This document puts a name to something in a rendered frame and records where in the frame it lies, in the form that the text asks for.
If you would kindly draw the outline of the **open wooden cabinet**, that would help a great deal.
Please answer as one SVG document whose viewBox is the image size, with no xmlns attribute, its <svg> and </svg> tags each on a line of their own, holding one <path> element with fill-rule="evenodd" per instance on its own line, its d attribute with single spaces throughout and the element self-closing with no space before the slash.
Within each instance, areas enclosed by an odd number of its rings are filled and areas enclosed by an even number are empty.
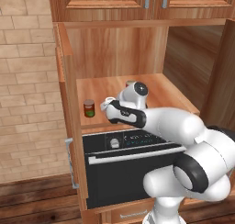
<svg viewBox="0 0 235 224">
<path fill-rule="evenodd" d="M 84 115 L 128 80 L 144 82 L 148 106 L 175 106 L 200 116 L 226 21 L 174 19 L 63 23 L 73 49 L 82 134 L 111 130 L 101 111 Z M 72 135 L 60 49 L 57 48 L 66 128 Z"/>
</svg>

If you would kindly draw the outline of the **brown can with green label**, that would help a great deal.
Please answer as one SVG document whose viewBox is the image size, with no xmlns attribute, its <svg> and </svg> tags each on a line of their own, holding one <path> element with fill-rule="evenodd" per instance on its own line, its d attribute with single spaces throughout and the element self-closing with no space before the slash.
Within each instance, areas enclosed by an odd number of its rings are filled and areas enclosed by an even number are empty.
<svg viewBox="0 0 235 224">
<path fill-rule="evenodd" d="M 95 115 L 95 102 L 92 99 L 84 100 L 84 115 L 92 118 Z"/>
</svg>

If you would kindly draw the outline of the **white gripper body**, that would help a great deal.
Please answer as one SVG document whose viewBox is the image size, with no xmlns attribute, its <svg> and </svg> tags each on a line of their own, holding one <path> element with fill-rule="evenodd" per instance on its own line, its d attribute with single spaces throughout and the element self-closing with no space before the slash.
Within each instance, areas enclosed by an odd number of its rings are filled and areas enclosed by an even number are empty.
<svg viewBox="0 0 235 224">
<path fill-rule="evenodd" d="M 105 99 L 105 101 L 103 102 L 103 103 L 101 103 L 101 105 L 100 105 L 100 108 L 101 108 L 101 111 L 105 111 L 106 110 L 106 108 L 107 108 L 107 106 L 113 101 L 113 100 L 116 100 L 116 98 L 115 97 L 107 97 L 106 99 Z"/>
</svg>

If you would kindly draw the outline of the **wooden overhead cupboard door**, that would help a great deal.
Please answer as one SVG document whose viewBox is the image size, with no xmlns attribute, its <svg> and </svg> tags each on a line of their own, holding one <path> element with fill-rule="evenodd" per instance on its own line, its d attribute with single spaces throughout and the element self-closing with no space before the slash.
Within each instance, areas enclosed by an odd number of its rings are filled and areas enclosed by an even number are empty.
<svg viewBox="0 0 235 224">
<path fill-rule="evenodd" d="M 212 19 L 234 18 L 235 0 L 168 0 L 162 8 L 162 0 L 155 0 L 155 19 Z"/>
<path fill-rule="evenodd" d="M 150 20 L 154 0 L 50 0 L 53 22 Z"/>
</svg>

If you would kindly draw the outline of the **black built-in oven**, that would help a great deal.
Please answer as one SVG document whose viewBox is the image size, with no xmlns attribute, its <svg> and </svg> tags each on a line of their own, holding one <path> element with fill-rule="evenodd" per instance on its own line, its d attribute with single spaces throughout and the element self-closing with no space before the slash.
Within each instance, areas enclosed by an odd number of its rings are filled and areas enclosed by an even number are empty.
<svg viewBox="0 0 235 224">
<path fill-rule="evenodd" d="M 110 141 L 118 139 L 112 149 Z M 141 129 L 118 130 L 83 136 L 88 186 L 88 208 L 105 207 L 146 198 L 143 177 L 146 173 L 169 166 L 182 152 L 149 158 L 90 165 L 88 158 L 106 158 L 177 148 L 182 145 L 164 140 Z"/>
</svg>

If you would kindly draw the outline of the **wooden drawer front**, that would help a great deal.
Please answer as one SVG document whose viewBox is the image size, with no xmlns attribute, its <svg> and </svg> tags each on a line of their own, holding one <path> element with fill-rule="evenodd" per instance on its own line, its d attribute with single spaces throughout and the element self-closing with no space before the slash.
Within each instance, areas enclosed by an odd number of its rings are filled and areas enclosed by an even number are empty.
<svg viewBox="0 0 235 224">
<path fill-rule="evenodd" d="M 153 204 L 153 199 L 147 199 L 105 211 L 100 215 L 100 224 L 141 224 Z"/>
</svg>

